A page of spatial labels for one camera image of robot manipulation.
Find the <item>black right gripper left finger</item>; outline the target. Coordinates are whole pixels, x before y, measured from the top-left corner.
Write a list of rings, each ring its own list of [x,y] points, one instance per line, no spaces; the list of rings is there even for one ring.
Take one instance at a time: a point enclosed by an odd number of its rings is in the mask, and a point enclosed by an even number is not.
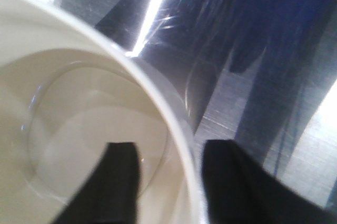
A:
[[[90,177],[53,223],[136,223],[140,163],[133,142],[109,142]]]

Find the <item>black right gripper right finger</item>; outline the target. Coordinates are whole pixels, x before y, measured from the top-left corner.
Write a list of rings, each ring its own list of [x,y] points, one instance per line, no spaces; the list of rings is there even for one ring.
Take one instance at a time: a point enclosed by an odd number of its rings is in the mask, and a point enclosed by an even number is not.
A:
[[[232,140],[205,143],[202,180],[210,223],[336,223],[292,192]]]

